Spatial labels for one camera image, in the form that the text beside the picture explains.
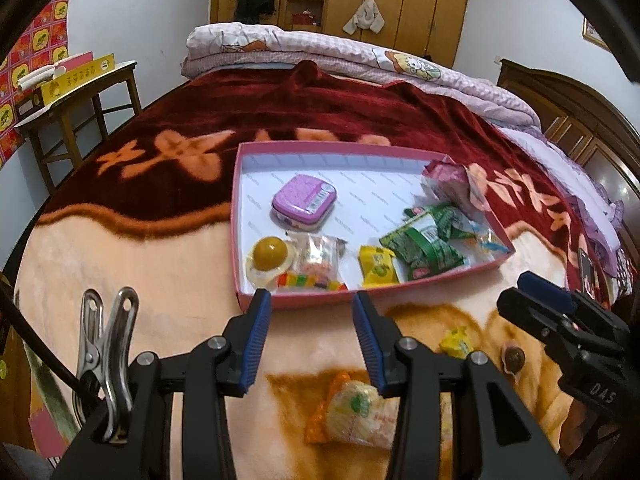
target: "blanket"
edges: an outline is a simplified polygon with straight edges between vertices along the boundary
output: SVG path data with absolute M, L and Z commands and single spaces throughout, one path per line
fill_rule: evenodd
M 360 41 L 274 25 L 214 23 L 187 38 L 182 74 L 193 79 L 235 63 L 312 60 L 326 72 L 387 84 L 404 80 L 423 92 L 453 97 L 486 119 L 540 127 L 533 109 L 511 92 L 420 57 Z
M 79 302 L 89 287 L 106 305 L 121 286 L 138 292 L 130 359 L 186 352 L 222 332 L 239 312 L 229 261 L 234 160 L 238 144 L 254 140 L 392 144 L 448 153 L 469 168 L 516 253 L 481 276 L 402 292 L 377 307 L 431 348 L 460 326 L 498 366 L 505 343 L 520 346 L 526 364 L 512 384 L 557 449 L 571 401 L 558 389 L 559 369 L 498 316 L 495 301 L 527 269 L 577 288 L 577 250 L 591 251 L 580 221 L 535 162 L 454 99 L 405 82 L 337 79 L 309 61 L 213 72 L 177 89 L 97 148 L 52 197 L 28 241 L 16 301 L 58 357 L 75 369 Z M 33 356 L 31 363 L 72 439 L 70 392 Z M 348 305 L 273 314 L 254 387 L 227 401 L 239 479 L 384 477 L 387 451 L 303 443 L 306 420 L 338 370 L 366 378 Z M 172 478 L 180 478 L 180 408 L 177 398 Z M 443 448 L 446 478 L 450 438 Z

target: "white box liner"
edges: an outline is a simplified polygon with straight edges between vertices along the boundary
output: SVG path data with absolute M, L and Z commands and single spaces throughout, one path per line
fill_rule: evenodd
M 267 236 L 287 239 L 286 226 L 271 215 L 274 195 L 295 175 L 316 176 L 333 184 L 337 200 L 326 221 L 316 231 L 346 240 L 340 260 L 341 280 L 349 290 L 362 288 L 358 262 L 362 245 L 379 246 L 379 238 L 405 222 L 402 210 L 424 204 L 420 174 L 430 160 L 390 156 L 343 155 L 338 153 L 263 153 L 247 155 L 241 161 L 238 222 L 239 283 L 241 292 L 253 294 L 255 287 L 245 273 L 246 258 L 255 243 Z M 452 242 L 466 256 L 460 272 L 493 258 L 480 255 L 461 241 Z M 406 281 L 406 269 L 394 259 L 398 278 Z

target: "white wall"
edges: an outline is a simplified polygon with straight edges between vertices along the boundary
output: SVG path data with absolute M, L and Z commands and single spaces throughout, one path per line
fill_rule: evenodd
M 180 62 L 191 30 L 207 23 L 209 0 L 69 0 L 68 38 L 72 54 L 93 50 L 94 56 L 115 53 L 116 61 L 135 59 L 138 92 L 143 107 L 184 82 Z M 103 108 L 129 101 L 126 85 L 101 95 Z M 91 114 L 79 109 L 76 124 Z M 125 110 L 106 117 L 110 132 L 131 117 Z M 43 148 L 50 148 L 60 134 L 57 128 L 41 133 Z M 95 124 L 78 136 L 83 155 L 100 137 Z M 67 160 L 50 164 L 54 182 L 71 170 Z M 0 269 L 4 267 L 27 224 L 48 197 L 30 143 L 25 143 L 0 169 Z
M 453 68 L 497 82 L 496 56 L 591 86 L 640 130 L 640 86 L 582 37 L 582 15 L 569 0 L 468 0 Z

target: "pink snack package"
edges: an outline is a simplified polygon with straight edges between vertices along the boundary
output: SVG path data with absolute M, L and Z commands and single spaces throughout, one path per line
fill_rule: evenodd
M 271 207 L 287 225 L 313 231 L 331 212 L 337 193 L 335 187 L 314 176 L 297 174 L 273 197 Z
M 486 222 L 484 211 L 490 210 L 489 204 L 462 164 L 434 160 L 422 170 L 421 184 L 427 195 L 454 203 L 470 220 Z

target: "green snack package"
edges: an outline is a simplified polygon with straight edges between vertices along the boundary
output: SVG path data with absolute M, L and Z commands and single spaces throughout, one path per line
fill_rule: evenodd
M 449 202 L 432 206 L 412 207 L 403 211 L 404 216 L 407 218 L 415 218 L 425 212 L 433 216 L 438 227 L 438 238 L 441 240 L 447 242 L 476 236 L 468 218 L 464 216 L 460 209 Z
M 435 276 L 464 263 L 464 256 L 438 237 L 438 226 L 429 212 L 409 219 L 380 238 L 380 244 L 409 265 L 410 281 Z

